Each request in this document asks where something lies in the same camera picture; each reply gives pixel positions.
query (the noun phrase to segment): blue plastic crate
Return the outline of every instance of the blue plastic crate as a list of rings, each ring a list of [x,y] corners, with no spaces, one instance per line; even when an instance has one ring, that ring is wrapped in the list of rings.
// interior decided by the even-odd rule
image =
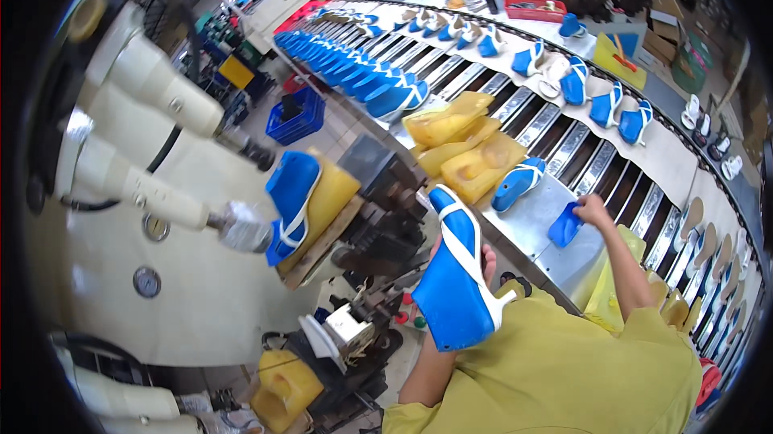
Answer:
[[[309,87],[296,91],[293,96],[303,112],[285,123],[280,122],[282,102],[271,108],[266,124],[266,135],[283,146],[289,146],[298,139],[322,129],[324,122],[324,100]]]

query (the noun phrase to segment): worker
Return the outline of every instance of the worker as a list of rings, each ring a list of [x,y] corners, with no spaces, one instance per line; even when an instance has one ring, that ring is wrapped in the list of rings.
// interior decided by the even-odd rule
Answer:
[[[239,16],[237,15],[236,11],[229,10],[228,23],[230,23],[231,27],[233,27],[234,30],[239,29]]]
[[[607,246],[624,320],[619,337],[529,285],[530,296],[508,304],[499,330],[472,348],[441,353],[426,335],[398,403],[385,412],[384,434],[682,431],[701,387],[698,356],[663,321],[604,200],[578,202],[575,215]],[[496,254],[482,252],[490,285]],[[518,287],[508,281],[496,296]]]

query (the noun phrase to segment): red container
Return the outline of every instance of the red container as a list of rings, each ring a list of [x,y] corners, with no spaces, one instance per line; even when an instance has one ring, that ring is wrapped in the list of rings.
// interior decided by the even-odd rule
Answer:
[[[303,68],[301,68],[301,72],[304,72],[304,75],[310,75],[309,78],[311,79],[312,83],[319,87],[320,89],[325,89],[326,86],[322,84],[321,81],[318,81],[314,75],[309,74],[306,72]],[[306,82],[303,81],[300,77],[298,77],[298,74],[294,73],[292,76],[285,81],[285,84],[282,85],[282,88],[287,93],[295,93],[296,91],[303,89],[306,86]]]
[[[548,1],[553,1],[556,5],[557,11],[537,10],[539,6],[547,6]],[[510,4],[516,3],[531,3],[535,8],[511,8]],[[535,20],[535,21],[550,21],[553,23],[561,23],[564,21],[564,15],[566,14],[566,5],[557,0],[505,0],[505,13],[509,18],[516,20]]]

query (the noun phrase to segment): blue high heel sandal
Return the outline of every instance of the blue high heel sandal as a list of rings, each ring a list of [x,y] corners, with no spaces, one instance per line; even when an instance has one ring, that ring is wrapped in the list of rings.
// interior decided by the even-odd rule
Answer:
[[[322,62],[322,76],[330,86],[336,86],[345,75],[336,74],[342,68],[343,64],[354,62],[360,56],[357,50],[351,50],[348,53],[337,53]]]
[[[368,38],[378,38],[383,33],[383,30],[374,24],[357,23],[357,27]]]
[[[371,72],[371,68],[365,64],[350,63],[344,65],[339,73],[344,77],[341,79],[339,85],[343,88],[344,93],[349,97],[354,96],[354,85],[359,83],[363,78],[367,77]]]
[[[347,93],[352,91],[352,96],[362,102],[365,101],[365,97],[367,97],[369,93],[379,88],[379,84],[382,80],[400,74],[400,70],[395,68],[393,71],[390,68],[389,62],[369,62],[360,65],[360,69],[364,70],[365,73],[359,75],[359,80],[343,86],[348,87],[348,90],[345,88]]]
[[[583,23],[577,20],[577,15],[574,13],[567,13],[564,15],[564,19],[561,23],[561,28],[558,29],[558,34],[564,38],[569,37],[583,37],[587,33],[587,28]]]
[[[343,60],[336,62],[333,68],[324,72],[323,76],[328,81],[328,84],[332,87],[335,87],[336,85],[341,85],[343,87],[343,80],[352,73],[353,68],[350,67],[350,65],[356,66],[356,59],[357,58],[349,60],[348,58],[344,58]]]
[[[421,33],[421,36],[427,38],[437,33],[443,26],[442,23],[445,23],[445,20],[439,14],[431,14],[427,26],[424,27],[424,33]]]
[[[382,85],[365,97],[365,107],[372,117],[382,117],[398,110],[418,109],[430,96],[427,82],[411,85]]]
[[[440,41],[453,41],[459,38],[461,31],[464,28],[465,22],[459,15],[454,15],[453,20],[440,30],[438,40]]]
[[[623,110],[620,114],[618,132],[620,137],[629,144],[644,146],[644,129],[652,121],[652,105],[649,100],[639,102],[638,110]]]
[[[481,30],[478,25],[466,21],[461,27],[461,34],[459,35],[459,41],[456,42],[456,49],[461,50],[470,43],[473,43],[478,37],[481,36]]]
[[[412,296],[427,320],[438,351],[483,342],[502,325],[502,309],[516,299],[488,290],[481,267],[481,230],[470,210],[443,185],[432,189],[442,239]]]
[[[478,43],[478,52],[483,58],[495,57],[505,46],[502,37],[499,35],[499,29],[490,24],[483,32],[483,39]]]
[[[623,84],[615,81],[612,91],[593,98],[591,120],[605,129],[616,126],[618,123],[614,121],[614,111],[620,106],[621,101],[623,101]]]
[[[545,161],[539,157],[529,157],[507,173],[496,188],[491,206],[501,212],[507,211],[516,200],[536,188],[545,174]]]
[[[412,73],[403,74],[399,68],[392,68],[383,73],[373,72],[354,84],[354,97],[359,101],[365,102],[368,95],[384,85],[403,87],[414,83],[416,83],[416,75]]]
[[[587,65],[578,57],[569,58],[569,73],[559,82],[564,91],[566,103],[583,105],[587,98],[585,94],[585,81],[587,80]]]
[[[536,64],[542,58],[544,52],[545,40],[538,38],[528,50],[516,53],[516,57],[513,59],[513,64],[510,65],[510,68],[524,77],[530,77],[537,74],[539,73],[539,70],[537,70]]]
[[[416,33],[417,31],[421,31],[424,29],[424,27],[427,26],[427,23],[430,20],[430,13],[426,9],[422,9],[419,11],[419,13],[411,20],[411,24],[408,25],[408,31],[411,33]]]
[[[324,72],[325,70],[329,70],[335,63],[337,63],[345,56],[346,53],[344,53],[343,50],[333,50],[327,54],[324,54],[323,56],[316,57],[314,61],[318,67],[318,72]]]

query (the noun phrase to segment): worker's arm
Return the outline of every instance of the worker's arm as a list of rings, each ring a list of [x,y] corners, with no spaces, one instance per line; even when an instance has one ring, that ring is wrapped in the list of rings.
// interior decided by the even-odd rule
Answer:
[[[609,264],[612,266],[614,291],[618,297],[623,321],[628,320],[628,315],[636,308],[655,306],[646,275],[607,213],[604,200],[598,194],[591,194],[580,197],[577,202],[581,206],[575,207],[575,215],[595,226],[604,238],[609,254]]]
[[[440,246],[440,237],[432,247],[430,257],[434,256]],[[483,278],[490,285],[494,272],[496,271],[496,254],[491,246],[482,247],[483,257],[485,258],[485,268]],[[454,362],[456,361],[456,352],[439,352],[434,344],[432,335],[428,333],[424,337],[424,344],[419,352],[419,359],[413,370],[408,375],[403,388],[400,390],[398,404],[411,404],[419,402],[427,407],[435,407],[445,394],[445,388],[448,387],[451,380],[451,374],[454,372]]]

